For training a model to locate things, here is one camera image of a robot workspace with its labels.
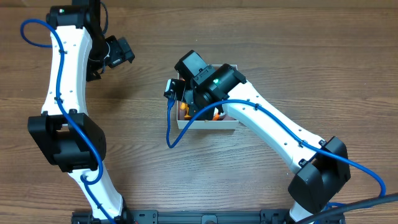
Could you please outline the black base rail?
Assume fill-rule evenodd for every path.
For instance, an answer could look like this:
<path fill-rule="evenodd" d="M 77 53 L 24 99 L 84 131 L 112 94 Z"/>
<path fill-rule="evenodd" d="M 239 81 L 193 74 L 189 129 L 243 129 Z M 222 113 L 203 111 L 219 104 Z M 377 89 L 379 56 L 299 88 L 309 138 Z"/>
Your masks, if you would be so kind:
<path fill-rule="evenodd" d="M 293 223 L 288 209 L 259 212 L 158 212 L 133 210 L 129 223 L 136 224 L 283 224 Z"/>

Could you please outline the white box pink interior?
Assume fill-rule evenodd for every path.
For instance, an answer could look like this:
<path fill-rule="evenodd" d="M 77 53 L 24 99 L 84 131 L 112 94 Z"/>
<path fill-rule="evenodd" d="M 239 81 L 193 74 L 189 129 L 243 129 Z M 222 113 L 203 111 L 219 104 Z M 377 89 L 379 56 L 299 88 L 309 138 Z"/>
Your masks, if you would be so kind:
<path fill-rule="evenodd" d="M 190 80 L 194 80 L 198 86 L 203 86 L 205 82 L 217 79 L 218 91 L 216 94 L 218 96 L 218 101 L 227 100 L 229 98 L 229 91 L 231 91 L 237 84 L 246 82 L 245 76 L 237 71 L 235 65 L 223 64 L 188 67 L 180 64 L 175 66 L 175 69 L 178 73 L 177 79 L 183 79 L 188 82 Z M 215 108 L 224 112 L 221 106 L 216 106 L 206 110 L 202 114 L 198 113 L 197 119 L 193 120 L 193 118 L 191 118 L 191 120 L 193 120 L 192 128 L 235 129 L 237 127 L 238 121 L 228 115 L 226 115 L 221 121 L 213 121 L 212 118 Z M 182 128 L 184 124 L 188 124 L 191 120 L 180 120 L 179 115 L 177 115 L 177 124 L 179 128 Z"/>

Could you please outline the white plush duck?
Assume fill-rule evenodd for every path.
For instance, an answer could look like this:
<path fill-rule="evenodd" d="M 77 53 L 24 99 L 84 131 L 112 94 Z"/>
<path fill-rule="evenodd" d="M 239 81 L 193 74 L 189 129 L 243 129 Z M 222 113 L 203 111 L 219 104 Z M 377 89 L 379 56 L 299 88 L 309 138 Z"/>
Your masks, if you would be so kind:
<path fill-rule="evenodd" d="M 221 121 L 224 119 L 225 116 L 226 116 L 225 112 L 221 112 L 217 108 L 215 108 L 212 120 Z"/>

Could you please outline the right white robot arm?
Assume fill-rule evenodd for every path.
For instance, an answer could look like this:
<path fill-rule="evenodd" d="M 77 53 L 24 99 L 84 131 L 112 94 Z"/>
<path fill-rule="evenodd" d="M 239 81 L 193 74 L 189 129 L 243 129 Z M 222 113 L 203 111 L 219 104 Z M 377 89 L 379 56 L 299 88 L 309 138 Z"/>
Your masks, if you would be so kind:
<path fill-rule="evenodd" d="M 294 177 L 288 192 L 294 200 L 287 223 L 296 223 L 324 211 L 349 181 L 351 174 L 345 144 L 337 137 L 326 141 L 303 129 L 265 100 L 254 85 L 230 64 L 213 67 L 194 50 L 174 66 L 164 92 L 171 109 L 185 105 L 187 131 L 195 121 L 227 116 L 239 121 L 285 162 Z"/>

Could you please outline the orange dinosaur toy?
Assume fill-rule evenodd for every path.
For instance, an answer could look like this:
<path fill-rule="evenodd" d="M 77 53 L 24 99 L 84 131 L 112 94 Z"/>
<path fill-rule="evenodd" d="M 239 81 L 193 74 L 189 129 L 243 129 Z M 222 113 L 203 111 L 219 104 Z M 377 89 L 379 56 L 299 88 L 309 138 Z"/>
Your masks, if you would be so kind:
<path fill-rule="evenodd" d="M 191 120 L 192 117 L 189 115 L 189 105 L 186 103 L 180 103 L 178 115 L 180 120 Z"/>

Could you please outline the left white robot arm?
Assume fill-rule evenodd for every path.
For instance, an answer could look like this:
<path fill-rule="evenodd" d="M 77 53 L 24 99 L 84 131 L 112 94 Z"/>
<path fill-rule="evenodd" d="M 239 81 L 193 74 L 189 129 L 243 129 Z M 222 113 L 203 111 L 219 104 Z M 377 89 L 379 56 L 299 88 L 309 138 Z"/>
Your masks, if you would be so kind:
<path fill-rule="evenodd" d="M 86 84 L 99 80 L 106 68 L 132 62 L 134 53 L 126 39 L 106 35 L 108 12 L 101 1 L 53 6 L 43 25 L 51 38 L 50 83 L 40 114 L 28 119 L 28 132 L 91 206 L 88 213 L 73 213 L 72 223 L 133 223 L 105 167 L 106 137 L 88 116 Z"/>

